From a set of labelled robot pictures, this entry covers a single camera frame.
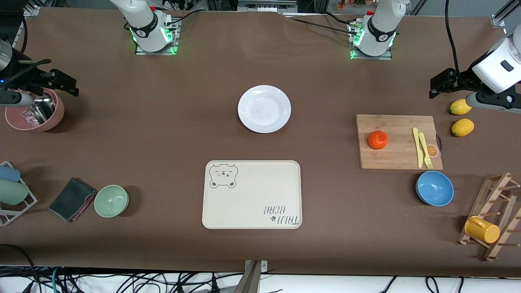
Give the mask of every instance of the wooden cutting board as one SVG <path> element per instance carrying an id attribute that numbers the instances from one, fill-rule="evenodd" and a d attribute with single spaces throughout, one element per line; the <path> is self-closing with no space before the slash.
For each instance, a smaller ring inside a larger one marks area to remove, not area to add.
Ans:
<path id="1" fill-rule="evenodd" d="M 432 116 L 357 115 L 358 150 L 362 169 L 420 170 L 413 137 L 414 127 L 418 128 L 418 132 L 424 133 L 427 145 L 433 144 L 439 148 Z M 381 150 L 373 150 L 367 144 L 367 137 L 376 130 L 387 133 L 389 137 L 387 146 Z M 443 170 L 441 154 L 431 158 L 431 161 L 434 170 Z M 421 170 L 427 170 L 425 163 Z"/>

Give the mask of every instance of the blue bowl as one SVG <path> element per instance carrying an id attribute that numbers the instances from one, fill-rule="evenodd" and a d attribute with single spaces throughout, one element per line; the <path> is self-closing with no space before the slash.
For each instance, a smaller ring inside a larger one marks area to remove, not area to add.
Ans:
<path id="1" fill-rule="evenodd" d="M 444 206 L 452 201 L 454 187 L 444 174 L 438 171 L 427 171 L 418 178 L 416 193 L 425 203 Z"/>

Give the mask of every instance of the white plate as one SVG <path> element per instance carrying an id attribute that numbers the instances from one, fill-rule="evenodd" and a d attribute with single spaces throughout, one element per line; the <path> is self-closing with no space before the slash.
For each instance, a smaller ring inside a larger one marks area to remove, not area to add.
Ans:
<path id="1" fill-rule="evenodd" d="M 211 161 L 203 225 L 208 229 L 296 229 L 302 223 L 295 161 Z"/>
<path id="2" fill-rule="evenodd" d="M 270 133 L 290 119 L 291 104 L 286 94 L 272 86 L 256 86 L 239 100 L 239 118 L 251 131 Z"/>

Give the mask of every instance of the orange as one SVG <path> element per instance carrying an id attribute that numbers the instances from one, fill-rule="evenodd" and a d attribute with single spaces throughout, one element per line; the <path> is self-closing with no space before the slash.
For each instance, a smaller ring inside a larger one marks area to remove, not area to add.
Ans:
<path id="1" fill-rule="evenodd" d="M 389 138 L 387 134 L 381 130 L 377 130 L 371 134 L 367 138 L 367 143 L 369 146 L 375 150 L 381 150 L 386 147 Z"/>
<path id="2" fill-rule="evenodd" d="M 440 154 L 440 151 L 438 151 L 438 148 L 435 145 L 428 144 L 427 153 L 429 153 L 430 157 L 437 157 Z"/>

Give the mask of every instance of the cutting board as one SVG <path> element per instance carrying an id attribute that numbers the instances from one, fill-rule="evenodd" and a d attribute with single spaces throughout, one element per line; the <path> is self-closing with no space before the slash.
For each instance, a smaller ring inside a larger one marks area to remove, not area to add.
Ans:
<path id="1" fill-rule="evenodd" d="M 425 134 L 427 145 L 433 144 L 439 148 L 432 116 L 357 115 L 358 150 L 362 169 L 427 170 L 425 163 L 421 169 L 418 168 L 414 127 Z M 373 150 L 367 144 L 367 137 L 376 130 L 387 133 L 389 137 L 387 146 L 381 150 Z M 441 154 L 431 158 L 431 161 L 434 170 L 443 170 Z"/>
<path id="2" fill-rule="evenodd" d="M 211 161 L 203 225 L 208 229 L 296 229 L 302 223 L 295 161 Z"/>

